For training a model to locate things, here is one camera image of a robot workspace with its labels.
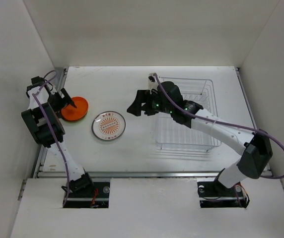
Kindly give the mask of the orange plate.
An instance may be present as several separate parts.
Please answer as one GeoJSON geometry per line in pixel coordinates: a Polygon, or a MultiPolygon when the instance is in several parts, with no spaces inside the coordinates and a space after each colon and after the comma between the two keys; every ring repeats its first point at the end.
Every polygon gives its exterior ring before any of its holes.
{"type": "Polygon", "coordinates": [[[88,110],[89,110],[89,103],[83,97],[72,97],[71,98],[76,107],[72,105],[68,105],[61,110],[62,119],[69,122],[76,122],[83,119],[88,110]]]}

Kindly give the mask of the white plate red pattern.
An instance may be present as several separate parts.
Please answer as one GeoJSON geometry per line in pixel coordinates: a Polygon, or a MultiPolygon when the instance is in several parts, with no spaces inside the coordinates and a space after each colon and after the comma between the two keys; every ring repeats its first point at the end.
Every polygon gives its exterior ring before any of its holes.
{"type": "Polygon", "coordinates": [[[91,125],[93,135],[104,142],[120,138],[126,129],[125,118],[116,111],[105,111],[97,115],[91,125]]]}

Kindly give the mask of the lime green plate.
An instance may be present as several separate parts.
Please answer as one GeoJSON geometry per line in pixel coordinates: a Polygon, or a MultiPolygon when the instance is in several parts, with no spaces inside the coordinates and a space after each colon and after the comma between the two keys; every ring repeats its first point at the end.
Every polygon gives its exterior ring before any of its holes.
{"type": "Polygon", "coordinates": [[[82,122],[86,118],[86,116],[87,116],[87,114],[84,114],[82,117],[68,119],[67,122],[70,122],[70,123],[82,122]]]}

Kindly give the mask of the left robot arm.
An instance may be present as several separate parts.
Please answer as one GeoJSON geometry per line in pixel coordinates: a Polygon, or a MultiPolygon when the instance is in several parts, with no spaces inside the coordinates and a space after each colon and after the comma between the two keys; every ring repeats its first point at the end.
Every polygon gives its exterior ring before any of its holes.
{"type": "Polygon", "coordinates": [[[60,119],[77,121],[86,116],[89,104],[81,97],[70,97],[65,88],[58,92],[42,77],[31,79],[26,89],[29,98],[28,109],[21,113],[35,142],[45,147],[62,163],[68,181],[62,189],[72,195],[90,196],[94,183],[85,169],[70,155],[64,142],[65,130],[60,119]]]}

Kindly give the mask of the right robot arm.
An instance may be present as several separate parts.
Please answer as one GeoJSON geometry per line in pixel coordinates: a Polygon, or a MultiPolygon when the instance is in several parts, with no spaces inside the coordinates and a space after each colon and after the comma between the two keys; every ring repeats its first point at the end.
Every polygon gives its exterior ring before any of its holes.
{"type": "Polygon", "coordinates": [[[219,172],[213,183],[218,195],[225,195],[246,178],[258,179],[273,155],[270,139],[263,132],[224,125],[202,105],[183,99],[179,87],[171,81],[155,82],[153,88],[138,90],[127,112],[136,117],[169,114],[176,123],[210,135],[232,148],[240,158],[219,172]]]}

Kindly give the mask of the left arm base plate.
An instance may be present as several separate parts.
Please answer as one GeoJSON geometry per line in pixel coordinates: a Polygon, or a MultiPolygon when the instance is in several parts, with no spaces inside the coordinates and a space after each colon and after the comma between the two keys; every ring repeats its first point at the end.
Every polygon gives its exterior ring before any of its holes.
{"type": "Polygon", "coordinates": [[[77,192],[70,192],[63,208],[109,208],[110,180],[94,180],[94,188],[84,188],[77,192]]]}

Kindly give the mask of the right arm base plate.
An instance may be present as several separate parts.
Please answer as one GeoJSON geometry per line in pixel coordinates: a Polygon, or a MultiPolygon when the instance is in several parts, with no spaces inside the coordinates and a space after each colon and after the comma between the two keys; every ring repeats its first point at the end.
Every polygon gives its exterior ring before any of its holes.
{"type": "Polygon", "coordinates": [[[199,181],[198,196],[201,208],[244,208],[250,203],[250,197],[241,183],[232,188],[218,190],[213,181],[199,181]]]}

